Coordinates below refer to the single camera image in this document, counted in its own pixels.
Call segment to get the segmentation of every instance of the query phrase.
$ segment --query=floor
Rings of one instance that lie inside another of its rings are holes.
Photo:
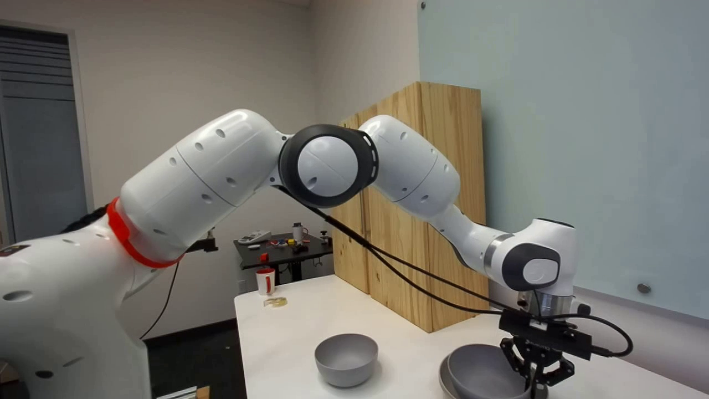
[[[212,386],[212,399],[247,399],[236,318],[148,339],[153,395]],[[23,382],[3,382],[0,399],[30,399]]]

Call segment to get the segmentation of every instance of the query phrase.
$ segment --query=black cable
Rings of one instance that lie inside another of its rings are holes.
[[[463,312],[476,312],[476,315],[502,315],[502,310],[487,310],[487,308],[469,308],[469,305],[460,305],[454,300],[449,300],[431,289],[425,289],[424,285],[414,284],[410,276],[405,276],[401,269],[398,269],[389,258],[384,258],[378,251],[369,248],[385,268],[391,268],[400,279],[403,279],[405,284],[410,284],[412,287],[418,287],[420,293],[450,305]]]
[[[537,317],[537,321],[555,321],[555,318],[592,318],[597,323],[606,323],[610,326],[611,330],[616,330],[624,339],[625,339],[625,349],[621,351],[614,351],[610,348],[601,348],[601,346],[592,346],[597,354],[601,356],[628,356],[636,343],[634,339],[628,335],[628,330],[624,330],[618,323],[610,321],[610,318],[603,318],[603,317],[597,317],[597,315],[577,315],[577,312],[570,312],[570,315],[552,315],[552,317]]]
[[[153,318],[153,323],[148,326],[148,330],[140,335],[140,339],[146,339],[146,337],[153,333],[153,328],[159,323],[162,315],[169,310],[178,272],[181,272],[181,261],[178,261],[178,265],[175,265],[175,269],[174,269],[171,285],[169,285],[169,293],[167,293],[167,296],[164,296],[164,303],[162,303],[158,317]]]
[[[403,263],[403,265],[408,265],[408,268],[412,268],[412,269],[418,269],[418,272],[421,272],[421,275],[428,275],[428,276],[445,284],[445,285],[452,285],[452,287],[456,287],[456,289],[463,289],[463,293],[469,293],[469,294],[472,294],[472,296],[486,298],[487,303],[496,303],[496,305],[502,305],[502,308],[510,308],[510,305],[505,305],[505,303],[502,303],[502,300],[494,300],[492,296],[479,294],[479,293],[474,293],[474,289],[470,289],[470,287],[465,287],[465,285],[460,285],[460,284],[450,280],[450,279],[444,279],[444,276],[439,276],[439,275],[435,275],[435,272],[431,272],[431,269],[425,269],[425,268],[420,268],[420,265],[414,265],[414,263],[410,263],[410,261],[405,261],[405,258],[401,258],[401,256],[398,256],[398,254],[393,254],[393,252],[374,245],[372,242],[369,242],[366,237],[362,237],[357,231],[349,227],[343,222],[327,215],[327,213],[319,210],[319,208],[312,208],[312,205],[309,205],[309,208],[311,208],[315,215],[325,217],[328,223],[332,223],[338,231],[342,231],[343,235],[349,235],[350,238],[354,238],[360,245],[363,245],[366,251],[371,251],[371,252],[372,252],[385,268],[391,268],[400,279],[403,279],[405,284],[410,284],[410,285],[418,287],[420,293],[424,293],[424,294],[428,294],[428,296],[433,296],[433,298],[436,298],[436,300],[442,300],[442,303],[445,303],[445,305],[450,305],[450,308],[460,308],[460,310],[463,310],[463,312],[479,312],[479,315],[502,315],[502,310],[469,308],[469,305],[452,303],[452,300],[449,300],[449,298],[444,298],[444,296],[425,289],[424,285],[414,284],[412,279],[408,279],[403,272],[400,272],[400,269],[398,269],[389,258],[384,258],[384,256],[391,256],[391,258],[394,258],[394,261],[400,261],[400,263]]]
[[[462,293],[469,293],[469,294],[472,294],[472,296],[486,298],[487,303],[494,303],[494,305],[502,305],[502,308],[513,310],[513,305],[505,305],[505,303],[502,303],[502,300],[496,300],[496,298],[492,298],[492,296],[479,294],[479,293],[474,293],[474,289],[470,289],[470,287],[465,287],[465,285],[460,285],[460,284],[450,280],[450,279],[444,279],[444,276],[439,276],[439,275],[435,275],[435,272],[431,272],[431,269],[425,269],[425,268],[421,268],[421,265],[414,265],[414,263],[410,263],[410,261],[405,261],[405,258],[401,258],[401,256],[398,256],[398,254],[393,254],[393,252],[374,245],[372,242],[369,242],[366,237],[362,237],[357,231],[353,231],[353,227],[346,226],[343,222],[327,215],[325,210],[312,208],[312,205],[309,205],[309,203],[303,203],[303,205],[311,208],[315,215],[325,217],[328,223],[332,223],[338,231],[342,231],[342,232],[349,235],[350,238],[354,238],[362,248],[371,251],[385,268],[391,268],[400,279],[403,279],[405,284],[410,284],[410,285],[418,287],[420,293],[424,293],[424,294],[428,294],[428,296],[433,296],[433,298],[436,298],[436,300],[442,300],[442,303],[445,303],[445,305],[450,305],[450,308],[460,308],[460,310],[463,310],[463,312],[502,315],[502,310],[483,310],[483,308],[469,308],[469,305],[452,303],[452,300],[449,300],[449,298],[444,298],[444,296],[425,289],[424,285],[414,284],[412,279],[408,279],[403,272],[400,272],[400,269],[398,269],[389,258],[384,258],[384,256],[391,256],[391,258],[394,258],[394,261],[400,261],[400,263],[403,263],[403,265],[408,265],[408,268],[412,268],[412,269],[418,269],[418,272],[421,272],[421,275],[428,275],[428,276],[445,284],[445,285],[452,285],[452,287],[456,287],[456,289],[462,289]],[[634,339],[633,339],[618,323],[611,323],[610,318],[603,318],[603,317],[597,317],[597,315],[552,315],[552,317],[532,317],[532,318],[537,318],[537,321],[592,318],[592,321],[597,321],[597,323],[610,326],[611,330],[616,330],[616,333],[628,341],[628,348],[621,349],[621,351],[614,351],[614,349],[601,348],[601,346],[592,346],[597,354],[603,354],[603,356],[625,356],[625,354],[629,354],[629,351],[634,349]]]

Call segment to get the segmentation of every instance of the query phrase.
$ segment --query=white wall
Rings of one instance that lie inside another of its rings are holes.
[[[420,0],[315,0],[317,111],[325,122],[420,79]]]
[[[231,108],[256,108],[277,128],[315,119],[307,8],[270,0],[0,0],[0,21],[71,36],[81,136],[96,205],[188,131]],[[218,226],[220,252],[188,254],[158,335],[234,317],[236,237],[322,223],[280,193],[262,193]],[[136,294],[125,318],[143,333],[171,269]]]
[[[629,330],[629,361],[705,392],[709,318],[616,294],[709,315],[708,12],[698,0],[428,0],[420,24],[424,79],[483,90],[490,222],[577,223],[578,284],[614,294],[578,296]]]

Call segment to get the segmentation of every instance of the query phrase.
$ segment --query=small cup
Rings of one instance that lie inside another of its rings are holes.
[[[270,265],[257,269],[257,287],[262,294],[272,294],[276,289],[276,269]]]

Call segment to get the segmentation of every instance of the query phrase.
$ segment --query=small bottle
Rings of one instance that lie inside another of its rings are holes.
[[[294,238],[296,238],[298,245],[303,244],[303,226],[301,226],[301,222],[294,223]]]

